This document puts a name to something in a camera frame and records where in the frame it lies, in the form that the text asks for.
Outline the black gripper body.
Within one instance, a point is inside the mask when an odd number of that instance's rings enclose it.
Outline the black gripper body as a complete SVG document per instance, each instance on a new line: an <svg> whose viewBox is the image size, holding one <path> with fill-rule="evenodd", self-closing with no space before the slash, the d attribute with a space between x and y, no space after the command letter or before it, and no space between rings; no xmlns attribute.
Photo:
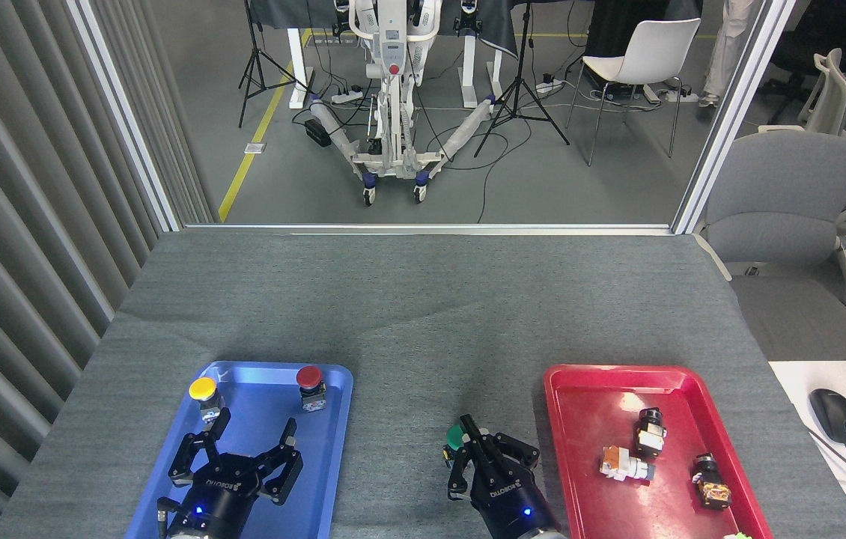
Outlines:
<svg viewBox="0 0 846 539"><path fill-rule="evenodd" d="M471 504L493 538L530 538L556 532L556 516L532 471L514 460L475 464Z"/></svg>
<svg viewBox="0 0 846 539"><path fill-rule="evenodd" d="M171 523L172 538L238 538L258 496L255 458L220 454L222 468L210 464L193 473L190 488Z"/></svg>

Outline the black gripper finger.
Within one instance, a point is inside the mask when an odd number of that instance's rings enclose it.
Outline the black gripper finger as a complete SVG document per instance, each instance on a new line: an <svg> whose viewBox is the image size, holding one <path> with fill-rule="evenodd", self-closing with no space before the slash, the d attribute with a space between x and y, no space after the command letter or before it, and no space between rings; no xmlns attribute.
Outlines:
<svg viewBox="0 0 846 539"><path fill-rule="evenodd" d="M490 433L479 427L470 415L462 415L458 421L463 436L460 447L451 458L451 471L447 482L447 496L450 499L470 499L470 487L489 489L496 485L496 470L490 457ZM473 480L467 482L464 470L473 464Z"/></svg>
<svg viewBox="0 0 846 539"><path fill-rule="evenodd" d="M505 433L482 436L484 477L532 477L539 450Z"/></svg>
<svg viewBox="0 0 846 539"><path fill-rule="evenodd" d="M202 430L200 433L186 433L181 437L180 446L174 455L172 464L169 467L168 476L176 487L183 487L192 484L193 471L192 463L196 454L203 450L207 454L208 464L214 472L222 468L220 454L217 451L216 441L220 439L231 419L231 412L228 407L223 407L212 423L209 430Z"/></svg>
<svg viewBox="0 0 846 539"><path fill-rule="evenodd" d="M267 497L275 505L283 505L303 468L301 453L296 449L296 419L289 418L276 446L255 458L255 474L259 488L255 495Z"/></svg>

